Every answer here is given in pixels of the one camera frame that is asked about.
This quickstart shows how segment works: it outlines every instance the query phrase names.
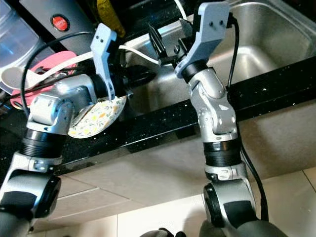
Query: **stainless steel sink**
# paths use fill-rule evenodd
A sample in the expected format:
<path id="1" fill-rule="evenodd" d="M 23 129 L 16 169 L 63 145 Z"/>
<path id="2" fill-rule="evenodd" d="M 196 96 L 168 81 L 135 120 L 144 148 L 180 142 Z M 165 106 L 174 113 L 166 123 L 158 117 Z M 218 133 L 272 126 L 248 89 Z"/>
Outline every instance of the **stainless steel sink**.
<path id="1" fill-rule="evenodd" d="M 231 0 L 230 5 L 240 27 L 233 83 L 316 55 L 316 24 L 281 0 Z M 179 22 L 159 32 L 167 52 L 172 55 L 177 40 L 183 37 Z M 234 42 L 234 29 L 228 29 L 225 39 L 208 61 L 208 66 L 215 68 L 224 84 L 228 79 Z M 148 34 L 126 45 L 156 58 Z M 147 113 L 189 99 L 186 83 L 176 78 L 171 66 L 160 68 L 131 53 L 127 53 L 126 59 L 130 65 L 144 65 L 157 73 L 149 84 L 134 90 L 130 106 L 136 113 Z"/>

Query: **white spoon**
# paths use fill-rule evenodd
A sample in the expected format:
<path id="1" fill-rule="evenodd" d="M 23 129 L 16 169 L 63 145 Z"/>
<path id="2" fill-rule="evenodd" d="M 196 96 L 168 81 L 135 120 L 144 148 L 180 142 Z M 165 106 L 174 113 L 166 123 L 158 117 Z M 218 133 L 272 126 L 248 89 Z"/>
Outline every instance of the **white spoon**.
<path id="1" fill-rule="evenodd" d="M 29 89 L 35 86 L 39 82 L 45 80 L 46 78 L 62 70 L 63 68 L 66 68 L 70 65 L 87 60 L 92 57 L 93 57 L 92 52 L 84 53 L 82 55 L 76 56 L 74 58 L 71 58 L 63 62 L 57 65 L 56 67 L 53 67 L 52 69 L 50 69 L 49 71 L 47 71 L 46 73 L 42 75 L 36 74 L 33 71 L 28 70 L 26 73 L 25 89 Z M 1 80 L 6 86 L 10 87 L 11 89 L 19 90 L 21 87 L 23 71 L 24 71 L 23 67 L 8 68 L 2 72 Z"/>

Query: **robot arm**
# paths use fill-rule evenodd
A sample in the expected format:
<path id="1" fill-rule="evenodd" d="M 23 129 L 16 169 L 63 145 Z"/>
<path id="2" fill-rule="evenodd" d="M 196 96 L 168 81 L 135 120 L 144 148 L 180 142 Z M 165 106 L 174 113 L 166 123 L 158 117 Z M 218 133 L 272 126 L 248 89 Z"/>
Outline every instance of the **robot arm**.
<path id="1" fill-rule="evenodd" d="M 210 180 L 204 187 L 208 221 L 228 237 L 285 237 L 277 227 L 256 217 L 254 197 L 240 157 L 235 111 L 215 70 L 206 65 L 232 21 L 229 9 L 226 1 L 202 3 L 194 16 L 195 29 L 188 31 L 190 24 L 181 21 L 182 26 L 186 25 L 183 29 L 195 35 L 185 34 L 186 38 L 179 39 L 180 48 L 175 56 L 158 56 L 162 64 L 172 63 L 176 76 L 186 81 L 197 112 L 206 158 L 205 174 Z M 152 31 L 151 28 L 152 45 L 157 53 L 161 52 L 161 37 L 158 31 Z"/>
<path id="2" fill-rule="evenodd" d="M 0 237 L 25 236 L 38 218 L 54 210 L 61 181 L 53 173 L 62 162 L 74 116 L 97 98 L 115 96 L 107 52 L 115 39 L 116 33 L 100 24 L 91 45 L 99 75 L 63 79 L 33 100 L 22 147 L 13 155 L 0 189 Z"/>

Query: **plate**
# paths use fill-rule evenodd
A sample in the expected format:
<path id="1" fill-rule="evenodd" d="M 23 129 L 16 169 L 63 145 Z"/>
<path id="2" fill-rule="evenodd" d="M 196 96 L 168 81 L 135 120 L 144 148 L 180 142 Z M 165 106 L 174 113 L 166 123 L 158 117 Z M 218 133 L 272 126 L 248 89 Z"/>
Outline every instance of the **plate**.
<path id="1" fill-rule="evenodd" d="M 121 114 L 126 96 L 96 103 L 91 110 L 73 127 L 68 135 L 74 138 L 88 138 L 102 132 Z"/>

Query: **yellow object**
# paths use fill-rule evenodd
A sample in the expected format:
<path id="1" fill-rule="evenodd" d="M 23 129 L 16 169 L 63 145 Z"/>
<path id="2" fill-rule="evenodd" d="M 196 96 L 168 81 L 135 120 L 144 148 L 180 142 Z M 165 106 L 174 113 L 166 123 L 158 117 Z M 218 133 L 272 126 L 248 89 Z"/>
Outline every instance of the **yellow object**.
<path id="1" fill-rule="evenodd" d="M 119 37 L 124 37 L 125 30 L 109 0 L 96 0 L 98 15 L 105 25 L 116 31 Z"/>

